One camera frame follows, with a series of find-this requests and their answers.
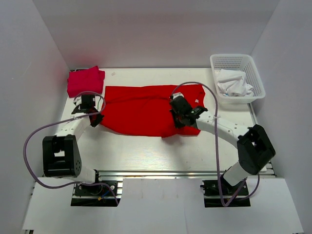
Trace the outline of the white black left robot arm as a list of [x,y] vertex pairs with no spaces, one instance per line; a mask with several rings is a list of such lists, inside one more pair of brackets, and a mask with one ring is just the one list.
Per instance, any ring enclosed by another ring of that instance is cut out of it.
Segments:
[[46,177],[67,177],[86,183],[86,189],[94,195],[103,189],[103,182],[96,178],[96,170],[82,164],[78,140],[89,127],[101,123],[104,115],[96,109],[96,93],[86,93],[74,98],[74,110],[61,129],[42,141],[43,172]]

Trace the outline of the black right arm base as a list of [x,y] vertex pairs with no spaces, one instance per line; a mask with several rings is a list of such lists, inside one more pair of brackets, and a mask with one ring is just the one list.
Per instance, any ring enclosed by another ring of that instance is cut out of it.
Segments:
[[[221,203],[217,180],[203,180],[200,185],[203,191],[204,207],[205,208],[224,208]],[[227,203],[233,196],[235,191],[239,188],[239,183],[233,188],[229,189],[226,186],[222,186],[222,194],[224,203]],[[250,207],[250,199],[243,199],[249,195],[247,183],[244,182],[243,187],[240,189],[236,197],[232,200],[228,207]]]

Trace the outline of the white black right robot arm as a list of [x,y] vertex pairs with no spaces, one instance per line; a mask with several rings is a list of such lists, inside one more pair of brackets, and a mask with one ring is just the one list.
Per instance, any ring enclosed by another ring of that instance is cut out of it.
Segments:
[[237,149],[238,162],[220,176],[220,188],[225,194],[232,194],[242,180],[258,174],[276,154],[266,131],[258,124],[246,127],[216,117],[205,107],[193,108],[182,93],[171,96],[170,106],[175,127],[213,133]]

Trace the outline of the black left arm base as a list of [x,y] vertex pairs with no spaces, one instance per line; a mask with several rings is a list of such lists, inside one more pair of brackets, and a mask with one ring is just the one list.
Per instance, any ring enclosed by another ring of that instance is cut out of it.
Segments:
[[121,185],[117,180],[104,181],[110,188],[104,185],[85,186],[76,185],[73,189],[71,206],[72,207],[117,207],[117,201],[121,200]]

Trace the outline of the red t-shirt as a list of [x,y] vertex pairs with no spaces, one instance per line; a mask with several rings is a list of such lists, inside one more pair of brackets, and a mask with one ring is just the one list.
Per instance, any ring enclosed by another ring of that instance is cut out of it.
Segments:
[[203,106],[205,91],[199,84],[177,87],[106,86],[101,125],[123,135],[146,137],[197,136],[193,127],[176,128],[169,104],[172,91],[181,92],[191,106]]

